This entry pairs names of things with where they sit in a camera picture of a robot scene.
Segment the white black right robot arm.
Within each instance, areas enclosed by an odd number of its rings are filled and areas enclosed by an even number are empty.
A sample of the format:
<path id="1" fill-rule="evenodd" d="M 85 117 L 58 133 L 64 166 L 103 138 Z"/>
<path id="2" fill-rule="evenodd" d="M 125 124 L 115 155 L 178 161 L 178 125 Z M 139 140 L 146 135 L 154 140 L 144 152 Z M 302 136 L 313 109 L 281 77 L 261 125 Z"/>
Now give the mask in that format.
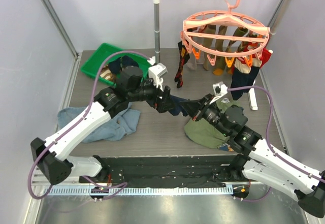
<path id="1" fill-rule="evenodd" d="M 324 172 L 295 160 L 246 126 L 248 119 L 241 107 L 221 110 L 211 94 L 182 101 L 180 106 L 194 121 L 204 119 L 228 137 L 237 152 L 237 162 L 229 168 L 232 179 L 264 183 L 297 201 L 305 212 L 324 217 Z"/>

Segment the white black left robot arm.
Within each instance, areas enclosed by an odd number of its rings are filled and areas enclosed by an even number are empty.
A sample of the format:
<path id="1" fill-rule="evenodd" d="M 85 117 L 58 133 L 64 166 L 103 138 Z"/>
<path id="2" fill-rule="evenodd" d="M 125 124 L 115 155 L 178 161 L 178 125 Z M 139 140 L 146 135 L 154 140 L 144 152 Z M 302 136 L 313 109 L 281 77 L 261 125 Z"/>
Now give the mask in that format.
<path id="1" fill-rule="evenodd" d="M 49 183 L 57 185 L 72 176 L 104 182 L 109 167 L 103 159 L 97 155 L 74 157 L 70 153 L 94 130 L 127 109 L 131 102 L 146 101 L 159 113 L 173 109 L 170 88 L 163 87 L 162 76 L 166 72 L 166 66 L 158 63 L 149 68 L 148 78 L 144 79 L 139 67 L 127 67 L 116 79 L 115 86 L 102 89 L 65 127 L 45 140 L 35 138 L 30 144 L 32 156 Z"/>

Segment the black colourful argyle sock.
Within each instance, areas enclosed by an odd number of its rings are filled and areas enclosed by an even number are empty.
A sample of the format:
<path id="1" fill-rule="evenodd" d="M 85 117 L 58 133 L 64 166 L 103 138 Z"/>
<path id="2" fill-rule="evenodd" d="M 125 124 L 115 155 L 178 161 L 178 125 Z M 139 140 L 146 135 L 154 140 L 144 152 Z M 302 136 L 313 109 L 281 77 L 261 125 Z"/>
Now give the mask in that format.
<path id="1" fill-rule="evenodd" d="M 182 80 L 183 68 L 184 65 L 189 61 L 190 55 L 186 47 L 182 44 L 181 41 L 178 43 L 178 51 L 179 51 L 179 66 L 178 66 L 177 73 L 174 77 L 174 82 L 177 83 L 176 85 L 177 88 L 181 88 L 183 85 L 183 80 Z"/>

